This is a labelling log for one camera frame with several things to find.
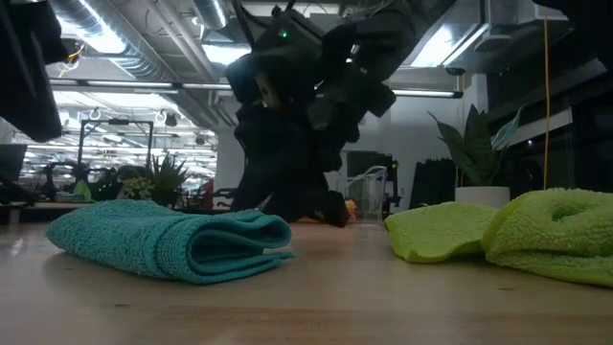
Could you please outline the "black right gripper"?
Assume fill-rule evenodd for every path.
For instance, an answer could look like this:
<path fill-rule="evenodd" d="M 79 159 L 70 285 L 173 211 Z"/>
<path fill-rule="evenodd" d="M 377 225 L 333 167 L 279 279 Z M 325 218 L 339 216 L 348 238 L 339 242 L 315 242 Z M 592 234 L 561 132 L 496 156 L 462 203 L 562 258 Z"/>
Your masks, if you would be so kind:
<path fill-rule="evenodd" d="M 346 225 L 345 198 L 322 172 L 310 178 L 303 200 L 304 174 L 340 167 L 340 151 L 358 140 L 363 117 L 380 117 L 396 101 L 385 83 L 396 69 L 393 11 L 327 32 L 296 11 L 274 16 L 250 53 L 226 69 L 247 158 L 230 210 Z"/>

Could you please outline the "orange microfiber towel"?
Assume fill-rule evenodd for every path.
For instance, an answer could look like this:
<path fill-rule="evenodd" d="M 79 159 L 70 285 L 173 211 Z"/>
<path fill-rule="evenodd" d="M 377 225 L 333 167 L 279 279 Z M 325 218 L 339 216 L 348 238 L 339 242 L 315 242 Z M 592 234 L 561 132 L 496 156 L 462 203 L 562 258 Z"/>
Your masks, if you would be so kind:
<path fill-rule="evenodd" d="M 345 199 L 346 209 L 349 214 L 348 222 L 356 222 L 356 204 L 352 198 Z M 298 223 L 323 223 L 322 220 L 316 218 L 300 218 Z"/>

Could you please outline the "teal microfiber towel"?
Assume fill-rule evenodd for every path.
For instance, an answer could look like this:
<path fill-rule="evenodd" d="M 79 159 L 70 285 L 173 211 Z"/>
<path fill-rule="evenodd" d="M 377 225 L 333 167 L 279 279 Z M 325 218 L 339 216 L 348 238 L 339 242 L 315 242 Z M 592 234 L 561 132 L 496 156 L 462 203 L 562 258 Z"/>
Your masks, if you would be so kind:
<path fill-rule="evenodd" d="M 152 201 L 97 202 L 55 219 L 48 240 L 68 254 L 138 275 L 210 285 L 291 258 L 289 225 L 258 210 L 185 214 Z"/>

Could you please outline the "green microfiber towel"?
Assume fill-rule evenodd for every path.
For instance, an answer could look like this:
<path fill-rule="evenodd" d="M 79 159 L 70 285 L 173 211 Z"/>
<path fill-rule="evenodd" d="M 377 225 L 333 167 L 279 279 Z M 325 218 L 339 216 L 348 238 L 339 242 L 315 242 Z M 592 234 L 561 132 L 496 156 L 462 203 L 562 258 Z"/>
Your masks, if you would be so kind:
<path fill-rule="evenodd" d="M 502 208 L 450 201 L 394 214 L 384 226 L 408 263 L 482 254 L 493 265 L 613 288 L 613 193 L 532 191 Z"/>

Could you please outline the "clear plastic bin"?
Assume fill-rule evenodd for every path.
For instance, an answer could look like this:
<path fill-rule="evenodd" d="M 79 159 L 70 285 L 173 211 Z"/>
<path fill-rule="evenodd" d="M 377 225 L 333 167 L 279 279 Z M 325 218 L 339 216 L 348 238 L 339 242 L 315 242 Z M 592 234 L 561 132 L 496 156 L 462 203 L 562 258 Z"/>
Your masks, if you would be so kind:
<path fill-rule="evenodd" d="M 343 197 L 352 198 L 357 206 L 356 222 L 382 222 L 387 168 L 373 166 L 355 177 L 340 178 L 335 188 Z"/>

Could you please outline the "dark monitor screen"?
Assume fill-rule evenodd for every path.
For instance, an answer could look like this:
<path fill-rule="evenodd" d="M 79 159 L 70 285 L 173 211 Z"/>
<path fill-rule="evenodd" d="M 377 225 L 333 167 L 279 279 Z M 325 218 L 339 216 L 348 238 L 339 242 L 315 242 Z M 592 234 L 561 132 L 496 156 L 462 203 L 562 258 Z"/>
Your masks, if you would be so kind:
<path fill-rule="evenodd" d="M 0 176 L 9 181 L 18 179 L 27 148 L 23 144 L 0 144 Z"/>

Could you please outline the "long LED light bar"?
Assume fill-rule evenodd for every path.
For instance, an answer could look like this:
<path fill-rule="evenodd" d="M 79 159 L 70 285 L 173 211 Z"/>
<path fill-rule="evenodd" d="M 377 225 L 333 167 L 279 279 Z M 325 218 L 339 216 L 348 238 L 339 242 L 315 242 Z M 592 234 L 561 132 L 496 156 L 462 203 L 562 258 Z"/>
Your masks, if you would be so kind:
<path fill-rule="evenodd" d="M 75 79 L 50 79 L 52 86 L 71 86 L 71 87 L 99 87 L 99 88 L 128 88 L 145 89 L 151 92 L 162 90 L 208 90 L 208 91 L 230 91 L 231 85 L 219 82 L 163 82 L 163 81 L 128 81 L 128 80 L 75 80 Z M 433 90 L 400 88 L 393 89 L 396 96 L 406 98 L 446 98 L 460 99 L 464 93 L 455 90 Z"/>

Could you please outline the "small spiky succulent plant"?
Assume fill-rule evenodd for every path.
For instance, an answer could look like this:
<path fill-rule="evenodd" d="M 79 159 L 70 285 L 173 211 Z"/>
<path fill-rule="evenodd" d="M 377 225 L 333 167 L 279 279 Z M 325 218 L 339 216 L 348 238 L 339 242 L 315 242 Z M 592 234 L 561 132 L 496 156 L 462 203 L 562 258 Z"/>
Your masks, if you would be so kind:
<path fill-rule="evenodd" d="M 167 154 L 163 160 L 155 157 L 152 167 L 136 177 L 125 178 L 123 197 L 133 200 L 150 200 L 161 206 L 173 208 L 181 195 L 184 182 L 189 177 L 185 162 Z"/>

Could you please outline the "black ribbed panel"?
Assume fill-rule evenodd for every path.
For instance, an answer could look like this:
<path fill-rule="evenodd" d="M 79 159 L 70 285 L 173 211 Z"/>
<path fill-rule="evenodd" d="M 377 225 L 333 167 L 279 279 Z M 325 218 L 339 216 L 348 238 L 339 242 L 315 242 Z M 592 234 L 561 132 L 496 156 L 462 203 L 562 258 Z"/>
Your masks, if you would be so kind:
<path fill-rule="evenodd" d="M 451 159 L 427 159 L 416 165 L 410 209 L 453 201 L 456 167 Z"/>

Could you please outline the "leafy plant in white pot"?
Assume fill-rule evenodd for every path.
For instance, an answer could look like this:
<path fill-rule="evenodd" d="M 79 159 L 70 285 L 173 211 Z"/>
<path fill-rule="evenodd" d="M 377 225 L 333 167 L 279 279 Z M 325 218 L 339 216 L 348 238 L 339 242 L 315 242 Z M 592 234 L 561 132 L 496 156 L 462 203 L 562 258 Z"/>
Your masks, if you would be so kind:
<path fill-rule="evenodd" d="M 511 200 L 510 188 L 495 186 L 494 179 L 501 168 L 504 150 L 518 130 L 524 107 L 522 104 L 494 135 L 489 133 L 487 115 L 474 105 L 468 111 L 464 133 L 427 112 L 437 124 L 439 139 L 467 179 L 466 186 L 455 189 L 456 202 L 502 208 Z"/>

